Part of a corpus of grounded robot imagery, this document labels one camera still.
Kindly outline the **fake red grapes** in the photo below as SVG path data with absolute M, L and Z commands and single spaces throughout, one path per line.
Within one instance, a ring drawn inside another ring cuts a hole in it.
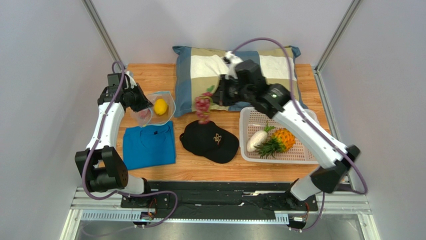
M 199 124 L 207 124 L 210 121 L 210 108 L 213 103 L 213 90 L 215 85 L 211 85 L 204 93 L 195 98 L 195 113 Z

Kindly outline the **clear zip top bag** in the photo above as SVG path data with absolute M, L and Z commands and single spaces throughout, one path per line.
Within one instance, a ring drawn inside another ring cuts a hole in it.
M 140 127 L 162 126 L 171 120 L 176 112 L 176 103 L 170 91 L 158 91 L 147 95 L 153 106 L 139 112 L 130 111 L 130 116 Z

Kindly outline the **white fake radish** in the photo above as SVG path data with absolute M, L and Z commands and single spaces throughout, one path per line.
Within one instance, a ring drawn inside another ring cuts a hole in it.
M 269 126 L 267 123 L 262 130 L 255 132 L 247 141 L 246 151 L 249 153 L 254 152 L 262 143 L 264 143 L 268 137 L 269 131 L 273 130 L 274 126 Z

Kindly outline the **fake pineapple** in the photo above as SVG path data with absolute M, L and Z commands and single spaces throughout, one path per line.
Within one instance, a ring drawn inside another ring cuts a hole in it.
M 296 137 L 286 128 L 276 130 L 265 142 L 255 147 L 260 158 L 275 158 L 275 154 L 287 152 L 296 143 Z

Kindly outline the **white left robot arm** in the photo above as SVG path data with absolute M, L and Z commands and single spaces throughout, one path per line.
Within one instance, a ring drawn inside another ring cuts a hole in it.
M 83 151 L 75 154 L 75 163 L 82 177 L 84 191 L 95 200 L 106 193 L 107 197 L 118 193 L 128 197 L 151 193 L 146 179 L 130 175 L 116 150 L 120 123 L 126 109 L 145 110 L 152 103 L 139 85 L 120 89 L 113 99 L 117 86 L 105 87 L 97 100 L 98 119 L 93 136 Z

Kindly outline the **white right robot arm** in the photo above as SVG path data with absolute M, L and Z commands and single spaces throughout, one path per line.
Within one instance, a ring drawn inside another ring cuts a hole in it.
M 346 146 L 322 129 L 283 85 L 262 82 L 256 86 L 221 75 L 213 102 L 222 105 L 237 101 L 250 103 L 255 110 L 281 124 L 316 158 L 319 168 L 294 182 L 288 191 L 292 198 L 304 201 L 320 192 L 333 193 L 344 175 L 356 168 L 354 160 L 360 150 L 355 145 Z

